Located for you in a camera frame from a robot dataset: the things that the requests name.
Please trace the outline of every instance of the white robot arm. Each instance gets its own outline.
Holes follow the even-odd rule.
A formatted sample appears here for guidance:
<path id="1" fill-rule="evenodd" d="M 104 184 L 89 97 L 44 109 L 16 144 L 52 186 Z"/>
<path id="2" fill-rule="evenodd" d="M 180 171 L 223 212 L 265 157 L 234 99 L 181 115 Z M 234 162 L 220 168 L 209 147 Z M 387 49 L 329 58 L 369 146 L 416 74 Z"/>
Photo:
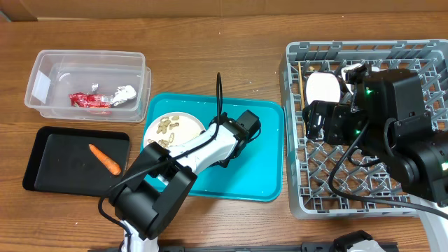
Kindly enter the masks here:
<path id="1" fill-rule="evenodd" d="M 216 123 L 210 125 L 209 129 L 194 138 L 193 140 L 182 144 L 180 146 L 172 146 L 169 149 L 171 156 L 177 156 L 182 154 L 185 151 L 191 150 L 192 148 L 204 143 L 209 140 L 216 130 Z M 212 164 L 226 160 L 231 156 L 234 152 L 235 147 L 238 144 L 238 140 L 234 138 L 233 133 L 228 130 L 224 126 L 220 126 L 218 130 L 218 135 L 215 140 L 209 143 L 206 147 L 203 147 L 191 155 L 186 157 L 182 157 L 178 160 L 178 162 L 184 167 L 190 167 L 192 171 L 198 175 L 202 171 L 204 171 L 207 167 L 210 167 Z M 168 180 L 165 179 L 162 175 L 159 175 L 158 178 L 165 185 L 168 185 Z M 152 240 L 145 238 L 142 239 L 139 237 L 139 233 L 137 230 L 132 227 L 127 221 L 122 220 L 122 222 L 131 230 L 132 236 L 131 239 L 131 251 L 130 252 L 158 252 L 158 238 L 154 238 Z M 127 252 L 127 239 L 124 239 L 125 243 L 123 244 L 121 251 Z"/>
<path id="2" fill-rule="evenodd" d="M 109 196 L 116 216 L 132 233 L 121 251 L 128 252 L 130 241 L 129 252 L 157 252 L 157 236 L 175 217 L 197 175 L 212 165 L 227 167 L 260 128 L 258 116 L 250 111 L 237 120 L 223 113 L 219 120 L 212 120 L 207 131 L 185 144 L 168 150 L 156 143 L 145 147 L 123 177 L 126 183 L 112 189 Z M 148 174 L 167 185 L 162 192 L 144 180 L 145 173 L 137 175 L 151 166 L 157 168 Z"/>

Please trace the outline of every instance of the red wrapper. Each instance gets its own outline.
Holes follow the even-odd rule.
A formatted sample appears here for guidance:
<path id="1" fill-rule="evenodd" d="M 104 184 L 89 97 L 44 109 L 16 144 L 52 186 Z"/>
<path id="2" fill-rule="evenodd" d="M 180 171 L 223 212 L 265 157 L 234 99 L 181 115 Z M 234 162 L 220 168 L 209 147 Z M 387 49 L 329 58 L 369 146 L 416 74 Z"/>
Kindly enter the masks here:
<path id="1" fill-rule="evenodd" d="M 102 94 L 69 94 L 71 105 L 81 108 L 110 108 L 113 96 Z"/>

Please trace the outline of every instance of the wooden table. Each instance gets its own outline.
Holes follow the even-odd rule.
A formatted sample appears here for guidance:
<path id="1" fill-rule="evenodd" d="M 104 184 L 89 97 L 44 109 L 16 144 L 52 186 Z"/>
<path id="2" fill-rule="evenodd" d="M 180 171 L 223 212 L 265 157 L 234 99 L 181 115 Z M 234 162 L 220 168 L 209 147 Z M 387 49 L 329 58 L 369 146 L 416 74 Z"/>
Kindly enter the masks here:
<path id="1" fill-rule="evenodd" d="M 139 152 L 144 122 L 104 123 L 42 118 L 24 105 L 34 60 L 43 49 L 142 52 L 153 71 L 151 96 L 215 94 L 280 103 L 278 68 L 292 41 L 442 39 L 448 13 L 198 17 L 0 24 L 0 251 L 85 251 L 117 246 L 123 231 L 98 214 L 97 198 L 22 188 L 34 137 L 44 125 L 115 130 Z M 363 229 L 400 251 L 428 251 L 416 218 L 297 220 L 283 190 L 270 203 L 189 197 L 160 236 L 163 245 L 231 246 L 331 241 Z M 106 210 L 112 214 L 112 208 Z"/>

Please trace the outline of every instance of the clear plastic container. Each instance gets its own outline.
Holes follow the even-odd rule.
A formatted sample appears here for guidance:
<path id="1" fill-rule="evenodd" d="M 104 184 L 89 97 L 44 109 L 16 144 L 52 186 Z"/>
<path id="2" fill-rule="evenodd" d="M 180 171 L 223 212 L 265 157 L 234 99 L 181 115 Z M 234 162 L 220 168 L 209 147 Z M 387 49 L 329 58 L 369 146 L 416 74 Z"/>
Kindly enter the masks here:
<path id="1" fill-rule="evenodd" d="M 81 108 L 69 95 L 114 95 L 117 87 L 131 85 L 136 97 L 117 107 Z M 45 118 L 105 120 L 139 123 L 146 115 L 151 91 L 151 70 L 140 52 L 98 50 L 43 50 L 29 77 L 25 105 Z"/>

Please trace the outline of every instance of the black tray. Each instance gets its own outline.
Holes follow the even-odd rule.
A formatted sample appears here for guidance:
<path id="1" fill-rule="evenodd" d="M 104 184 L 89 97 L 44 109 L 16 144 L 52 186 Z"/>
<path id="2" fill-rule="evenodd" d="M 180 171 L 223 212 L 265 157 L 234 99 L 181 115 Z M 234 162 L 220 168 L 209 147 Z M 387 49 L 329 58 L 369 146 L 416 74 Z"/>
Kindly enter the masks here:
<path id="1" fill-rule="evenodd" d="M 89 144 L 117 162 L 121 174 L 112 175 L 90 151 Z M 126 133 L 42 127 L 37 132 L 22 185 L 26 190 L 101 196 L 120 182 L 129 152 Z"/>

